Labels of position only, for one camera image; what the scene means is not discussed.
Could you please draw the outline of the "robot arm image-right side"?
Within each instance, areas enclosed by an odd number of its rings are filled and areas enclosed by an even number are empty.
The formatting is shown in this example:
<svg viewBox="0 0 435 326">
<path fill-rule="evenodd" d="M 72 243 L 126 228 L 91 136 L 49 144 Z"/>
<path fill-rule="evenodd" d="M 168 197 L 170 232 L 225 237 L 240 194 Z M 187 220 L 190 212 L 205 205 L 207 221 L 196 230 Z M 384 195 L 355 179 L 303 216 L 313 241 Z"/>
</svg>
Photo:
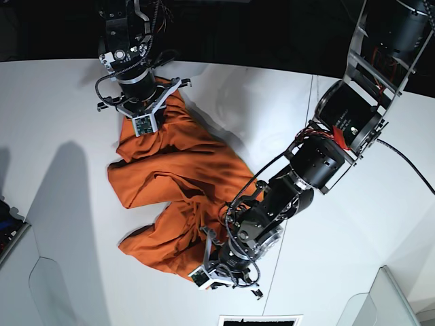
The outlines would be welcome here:
<svg viewBox="0 0 435 326">
<path fill-rule="evenodd" d="M 201 290 L 250 289 L 251 269 L 281 238 L 283 221 L 327 194 L 379 140 L 385 116 L 434 36 L 433 1 L 365 1 L 347 53 L 344 76 L 320 98 L 313 117 L 282 153 L 288 164 L 268 181 L 252 177 L 228 202 L 227 238 L 206 234 L 202 264 L 190 273 Z"/>
</svg>

